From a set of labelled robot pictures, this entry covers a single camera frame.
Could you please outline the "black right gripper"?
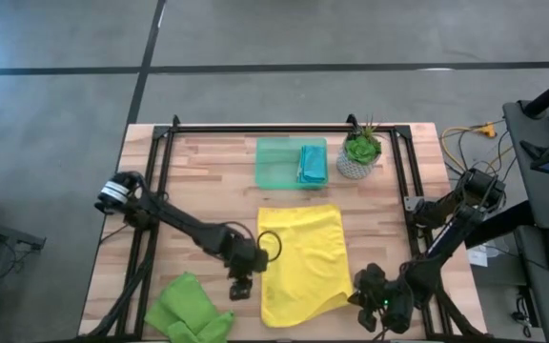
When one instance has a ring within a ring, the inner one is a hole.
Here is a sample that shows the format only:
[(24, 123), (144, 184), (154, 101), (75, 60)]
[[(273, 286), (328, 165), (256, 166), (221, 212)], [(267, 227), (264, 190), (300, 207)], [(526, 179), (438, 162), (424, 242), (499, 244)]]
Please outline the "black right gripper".
[[(380, 321), (384, 329), (393, 333), (405, 333), (410, 328), (413, 313), (413, 291), (401, 273), (395, 280), (387, 280), (379, 266), (366, 269), (367, 291), (356, 291), (348, 302), (359, 307), (382, 310)], [(376, 330), (376, 317), (373, 312), (360, 310), (358, 323), (369, 333)]]

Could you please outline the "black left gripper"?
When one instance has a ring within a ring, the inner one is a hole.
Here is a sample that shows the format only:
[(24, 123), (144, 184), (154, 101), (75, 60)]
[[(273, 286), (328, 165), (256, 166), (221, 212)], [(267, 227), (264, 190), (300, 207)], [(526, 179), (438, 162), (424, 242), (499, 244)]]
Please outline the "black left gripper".
[[(251, 238), (235, 237), (226, 254), (228, 277), (248, 279), (253, 272), (265, 272), (269, 261), (268, 253), (260, 249)], [(243, 280), (241, 285), (234, 282), (230, 287), (231, 300), (244, 300), (251, 297), (252, 280)]]

